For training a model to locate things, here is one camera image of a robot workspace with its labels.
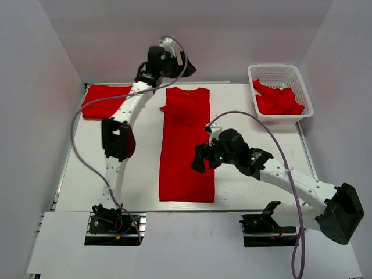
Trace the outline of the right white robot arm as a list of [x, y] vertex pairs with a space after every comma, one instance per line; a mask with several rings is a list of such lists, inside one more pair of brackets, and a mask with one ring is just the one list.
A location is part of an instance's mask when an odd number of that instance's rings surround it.
[[205, 173], [223, 164], [233, 165], [240, 173], [297, 196], [306, 202], [298, 217], [296, 205], [271, 201], [260, 214], [246, 214], [240, 223], [248, 235], [282, 234], [285, 227], [317, 230], [330, 240], [346, 245], [364, 217], [356, 189], [343, 183], [336, 186], [290, 170], [272, 154], [251, 148], [235, 129], [223, 130], [218, 125], [205, 127], [206, 143], [197, 145], [191, 168]]

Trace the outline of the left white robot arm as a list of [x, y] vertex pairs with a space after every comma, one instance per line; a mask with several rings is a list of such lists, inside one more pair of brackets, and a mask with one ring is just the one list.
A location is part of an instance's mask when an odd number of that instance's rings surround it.
[[119, 198], [126, 165], [136, 148], [134, 123], [155, 92], [166, 87], [162, 84], [164, 78], [176, 82], [196, 72], [183, 48], [180, 58], [182, 64], [178, 63], [173, 46], [150, 47], [147, 61], [138, 68], [130, 93], [124, 97], [124, 102], [111, 117], [101, 121], [102, 148], [105, 155], [105, 173], [101, 175], [102, 195], [125, 214], [129, 214], [129, 211], [119, 203]]

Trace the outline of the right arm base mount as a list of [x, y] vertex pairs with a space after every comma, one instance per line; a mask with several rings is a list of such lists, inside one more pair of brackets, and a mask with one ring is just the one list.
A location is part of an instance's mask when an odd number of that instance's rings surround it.
[[279, 226], [270, 214], [243, 214], [239, 222], [246, 248], [295, 246], [296, 227]]

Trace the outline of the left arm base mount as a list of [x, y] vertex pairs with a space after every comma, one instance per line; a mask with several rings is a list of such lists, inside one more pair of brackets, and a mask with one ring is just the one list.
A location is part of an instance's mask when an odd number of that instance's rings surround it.
[[123, 214], [121, 221], [110, 224], [91, 213], [85, 235], [85, 246], [140, 246], [146, 229], [146, 215], [135, 214], [139, 234], [132, 219]]

